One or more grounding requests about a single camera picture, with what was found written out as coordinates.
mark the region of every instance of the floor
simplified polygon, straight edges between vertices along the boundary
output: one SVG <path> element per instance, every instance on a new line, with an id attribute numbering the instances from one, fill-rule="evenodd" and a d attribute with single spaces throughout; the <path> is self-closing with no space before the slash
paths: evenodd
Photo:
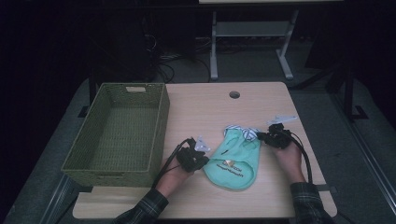
<path id="1" fill-rule="evenodd" d="M 207 39 L 197 40 L 205 48 Z M 224 40 L 219 51 L 217 82 L 281 81 L 294 86 L 320 70 L 305 68 L 311 42 L 294 41 L 287 59 L 295 75 L 286 80 L 275 49 L 282 39 Z M 172 51 L 163 56 L 161 73 L 154 82 L 199 83 L 209 80 L 209 52 L 201 51 L 197 60 L 178 59 Z M 315 151 L 318 163 L 338 209 L 336 223 L 396 223 L 370 162 L 364 156 L 369 148 L 385 177 L 396 186 L 396 132 L 375 106 L 367 89 L 355 80 L 354 105 L 360 105 L 368 119 L 351 123 L 342 112 L 343 89 L 329 94 L 325 86 L 330 76 L 297 91 L 290 91 L 299 117 Z M 64 117 L 52 135 L 39 162 L 12 207 L 5 223 L 108 223 L 109 220 L 77 220 L 72 216 L 73 202 L 79 191 L 89 191 L 64 178 L 60 167 L 78 133 L 83 118 L 78 114 L 89 104 L 88 81 L 81 83 Z M 159 223 L 290 223 L 289 220 L 183 220 Z"/>

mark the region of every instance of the person's right hand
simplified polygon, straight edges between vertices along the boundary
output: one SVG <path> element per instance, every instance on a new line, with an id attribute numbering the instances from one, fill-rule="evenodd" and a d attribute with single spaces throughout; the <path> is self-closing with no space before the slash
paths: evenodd
<path id="1" fill-rule="evenodd" d="M 284 149 L 270 147 L 276 155 L 277 161 L 288 177 L 289 182 L 305 182 L 303 171 L 301 170 L 301 150 L 293 142 Z"/>

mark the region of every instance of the wooden table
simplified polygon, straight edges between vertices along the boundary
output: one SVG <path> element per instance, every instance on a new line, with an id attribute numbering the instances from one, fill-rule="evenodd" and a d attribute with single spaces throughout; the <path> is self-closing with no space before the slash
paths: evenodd
<path id="1" fill-rule="evenodd" d="M 281 82 L 168 84 L 171 102 L 163 157 L 167 158 L 184 139 L 201 135 L 212 148 L 223 141 L 227 125 L 266 131 L 275 115 L 297 115 L 288 89 Z M 231 91 L 240 97 L 233 99 Z M 312 166 L 314 184 L 326 184 L 315 154 L 299 119 L 284 123 L 304 143 Z M 134 207 L 149 189 L 94 187 L 81 192 L 73 215 L 76 218 L 113 218 Z M 337 213 L 332 195 L 321 191 L 326 211 Z M 196 171 L 185 185 L 169 198 L 160 218 L 259 218 L 294 217 L 289 184 L 276 158 L 262 143 L 256 181 L 248 189 L 233 191 L 212 184 L 203 170 Z"/>

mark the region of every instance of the dark background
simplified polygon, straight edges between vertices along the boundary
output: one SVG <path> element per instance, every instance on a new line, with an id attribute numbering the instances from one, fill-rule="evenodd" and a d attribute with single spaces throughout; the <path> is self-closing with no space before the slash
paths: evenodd
<path id="1" fill-rule="evenodd" d="M 73 94 L 81 82 L 92 73 L 92 70 L 96 72 L 106 70 L 107 74 L 112 74 L 114 70 L 120 69 L 128 75 L 127 80 L 131 81 L 142 79 L 149 81 L 153 76 L 150 67 L 155 61 L 152 61 L 150 55 L 146 54 L 144 48 L 136 48 L 134 52 L 139 52 L 136 53 L 138 55 L 132 55 L 134 63 L 141 65 L 140 72 L 136 71 L 136 73 L 143 73 L 143 76 L 131 75 L 128 73 L 131 67 L 115 65 L 111 59 L 108 59 L 108 55 L 92 57 L 92 55 L 98 55 L 92 54 L 98 48 L 95 48 L 95 45 L 87 38 L 86 28 L 87 25 L 92 24 L 92 17 L 96 18 L 97 15 L 81 13 L 79 9 L 85 6 L 100 6 L 101 3 L 97 1 L 79 3 L 67 0 L 2 0 L 0 2 L 0 74 L 2 78 L 0 82 L 2 103 L 0 110 L 2 143 L 0 146 L 0 221 L 7 215 L 10 206 L 33 170 Z M 370 90 L 376 104 L 389 122 L 396 127 L 396 90 L 394 88 L 396 43 L 395 34 L 392 31 L 394 26 L 392 23 L 396 21 L 395 4 L 391 1 L 379 3 L 347 1 L 344 7 L 335 12 L 326 17 L 321 28 L 314 32 L 314 35 L 318 34 L 318 39 L 315 42 L 309 65 L 326 68 L 340 57 L 346 60 L 355 76 Z M 210 26 L 206 23 L 197 24 L 195 18 L 199 16 L 201 19 L 206 19 L 204 21 L 211 22 L 211 14 L 202 12 L 200 15 L 193 15 L 179 14 L 178 16 L 185 18 L 184 22 L 188 22 L 180 24 L 179 29 L 171 32 L 163 28 L 169 24 L 168 22 L 172 23 L 177 20 L 177 17 L 170 18 L 165 14 L 169 21 L 161 21 L 162 29 L 157 29 L 157 32 L 163 36 L 163 40 L 169 40 L 167 44 L 174 45 L 174 47 L 179 44 L 181 49 L 189 49 L 191 37 L 196 35 L 196 31 L 201 32 L 200 35 L 210 32 Z M 105 18 L 105 21 L 112 20 L 122 19 Z M 301 14 L 299 20 L 295 34 L 297 36 L 308 35 L 312 29 L 307 29 L 310 24 L 304 22 L 304 13 Z M 116 29 L 116 32 L 121 32 L 125 27 L 139 27 L 139 19 L 136 19 L 136 22 L 131 24 L 124 22 L 123 26 L 117 26 L 118 28 L 110 25 L 102 27 L 100 31 L 98 28 L 92 29 L 94 33 L 107 34 L 99 35 L 105 38 L 98 41 L 103 41 L 102 46 L 112 46 L 112 49 L 107 49 L 109 52 L 122 54 L 125 52 L 117 51 L 117 46 L 120 43 L 125 44 L 125 41 L 126 44 L 132 46 L 134 43 L 144 43 L 144 41 L 141 42 L 142 38 L 139 38 L 143 31 L 136 31 L 135 34 L 124 33 L 135 38 L 133 43 L 128 43 L 129 38 L 115 39 L 110 31 L 113 29 L 114 32 Z M 184 31 L 184 36 L 181 35 L 180 30 Z M 174 39 L 172 37 L 178 38 L 175 43 L 170 42 Z M 193 57 L 191 51 L 187 50 L 183 53 Z"/>

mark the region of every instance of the gray carpet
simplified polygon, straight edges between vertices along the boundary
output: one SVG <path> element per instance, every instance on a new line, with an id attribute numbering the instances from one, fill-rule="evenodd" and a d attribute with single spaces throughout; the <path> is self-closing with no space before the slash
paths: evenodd
<path id="1" fill-rule="evenodd" d="M 276 58 L 276 47 L 277 43 L 264 43 L 258 49 L 247 47 L 234 54 L 219 54 L 218 82 L 283 81 L 292 86 L 312 77 L 318 71 L 304 68 L 310 44 L 296 42 L 290 45 L 287 54 L 295 79 L 285 80 Z M 208 53 L 200 54 L 198 58 L 209 66 Z M 207 82 L 207 69 L 201 62 L 178 60 L 168 65 L 175 69 L 175 83 Z M 339 212 L 355 223 L 396 223 L 395 214 L 389 208 L 361 154 L 350 123 L 345 120 L 334 101 L 342 93 L 328 94 L 324 90 L 327 80 L 325 77 L 303 91 L 291 91 L 290 95 L 322 173 L 334 189 L 332 196 L 336 206 Z M 155 81 L 162 81 L 161 76 Z M 354 104 L 361 105 L 369 119 L 356 120 L 353 125 L 359 129 L 384 173 L 395 186 L 396 132 L 376 108 L 364 86 L 356 81 L 355 87 Z M 78 118 L 78 114 L 89 103 L 88 93 L 88 82 L 85 81 L 65 112 L 5 223 L 40 223 L 44 214 L 48 215 L 48 223 L 54 223 L 68 209 L 79 191 L 89 190 L 71 181 L 64 190 L 64 196 L 60 197 L 60 206 L 47 210 L 52 194 L 62 180 L 60 167 L 83 121 Z M 60 223 L 108 223 L 108 220 L 77 220 L 72 217 L 71 211 L 72 208 L 67 210 Z M 340 224 L 349 223 L 340 214 L 334 220 Z"/>

